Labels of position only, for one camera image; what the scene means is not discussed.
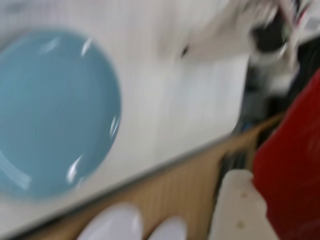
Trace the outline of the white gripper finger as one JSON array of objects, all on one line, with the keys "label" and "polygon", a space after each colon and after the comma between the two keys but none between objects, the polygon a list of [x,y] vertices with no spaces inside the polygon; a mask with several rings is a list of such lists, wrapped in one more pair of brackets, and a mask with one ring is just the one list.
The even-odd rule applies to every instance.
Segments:
[{"label": "white gripper finger", "polygon": [[210,240],[277,240],[267,218],[267,204],[257,191],[253,174],[230,170],[224,176],[212,215]]}]

